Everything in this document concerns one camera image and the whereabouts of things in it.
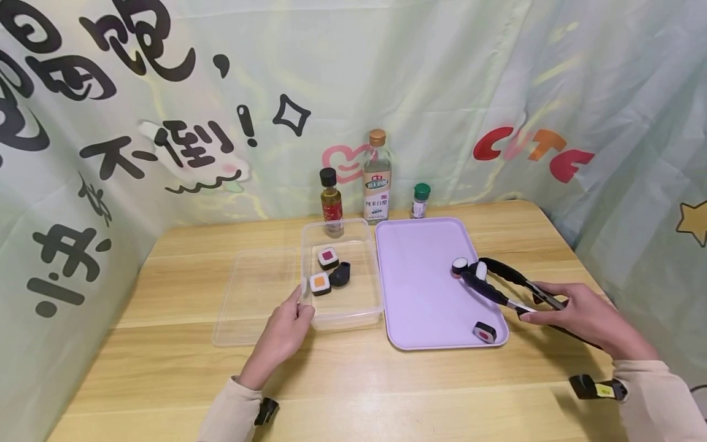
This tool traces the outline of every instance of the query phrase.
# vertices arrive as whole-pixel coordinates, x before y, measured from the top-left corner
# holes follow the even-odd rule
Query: sleeve
[[[261,400],[260,391],[242,386],[235,376],[228,379],[206,413],[197,441],[250,442]]]
[[[706,442],[707,424],[685,382],[661,361],[615,361],[629,391],[619,405],[631,442]]]

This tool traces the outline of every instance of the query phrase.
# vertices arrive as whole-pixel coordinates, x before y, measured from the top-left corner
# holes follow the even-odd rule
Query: hand
[[[520,320],[536,325],[557,325],[602,347],[615,360],[658,359],[658,353],[616,308],[584,284],[536,282],[539,288],[569,298],[564,310],[524,313]]]
[[[239,384],[251,390],[262,390],[275,368],[300,349],[315,312],[314,307],[298,303],[301,292],[301,287],[297,286],[279,307],[275,307],[240,373]]]

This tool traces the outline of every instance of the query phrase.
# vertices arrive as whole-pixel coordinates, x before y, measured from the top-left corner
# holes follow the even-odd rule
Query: small bottle
[[[412,210],[410,210],[410,218],[420,219],[425,217],[427,213],[427,200],[430,198],[430,186],[424,182],[415,186],[415,195],[412,199]]]
[[[392,168],[385,131],[370,131],[368,143],[370,149],[363,162],[363,217],[373,225],[388,219]]]
[[[322,212],[324,221],[338,221],[344,215],[341,207],[341,192],[337,190],[337,172],[333,168],[323,168],[319,171],[319,179],[322,181],[324,190],[322,191]],[[338,238],[344,234],[344,226],[341,223],[327,224],[327,235]]]

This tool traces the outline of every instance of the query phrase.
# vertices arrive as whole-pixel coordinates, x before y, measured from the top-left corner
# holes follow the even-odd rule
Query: black tongs
[[[533,301],[536,304],[540,304],[542,302],[548,303],[553,308],[553,310],[564,310],[564,308],[566,307],[566,303],[558,301],[554,296],[540,289],[537,285],[533,284],[531,281],[528,280],[528,278],[524,277],[518,270],[513,269],[511,266],[486,257],[479,258],[479,262],[483,262],[489,272],[498,275],[500,278],[503,278],[510,283],[513,283],[517,286],[525,287],[526,289],[530,290],[533,296]],[[523,313],[531,313],[537,311],[534,308],[528,307],[523,303],[518,303],[510,300],[506,295],[498,291],[496,287],[490,285],[488,282],[482,279],[477,278],[477,266],[478,262],[471,264],[468,270],[462,272],[462,279],[464,279],[464,283],[466,283],[466,285],[468,285],[471,289],[474,289],[478,294],[482,295],[484,298],[489,299],[490,301],[499,304],[500,306],[512,308],[518,314],[518,317],[520,317],[520,315],[522,315]],[[578,339],[584,342],[585,344],[589,344],[592,347],[596,347],[599,350],[602,349],[602,347],[599,347],[596,344],[592,344],[591,342],[580,338],[579,336],[566,329],[563,329],[562,327],[557,327],[556,325],[550,325],[549,327],[552,327],[559,332],[563,332],[565,335],[572,336],[573,338]]]

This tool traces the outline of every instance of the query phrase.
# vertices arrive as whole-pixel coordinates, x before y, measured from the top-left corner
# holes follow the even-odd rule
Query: clear plastic container
[[[344,234],[339,238],[327,235],[327,225],[340,223]],[[375,324],[383,312],[383,299],[378,274],[378,255],[365,219],[344,219],[312,223],[302,229],[301,275],[302,303],[317,309],[312,326],[316,330],[340,330]],[[351,278],[343,287],[332,287],[323,296],[312,295],[309,277],[323,272],[319,266],[319,250],[333,247],[339,261],[351,264]]]
[[[273,309],[297,285],[294,249],[245,250],[235,257],[211,341],[217,347],[255,345]]]

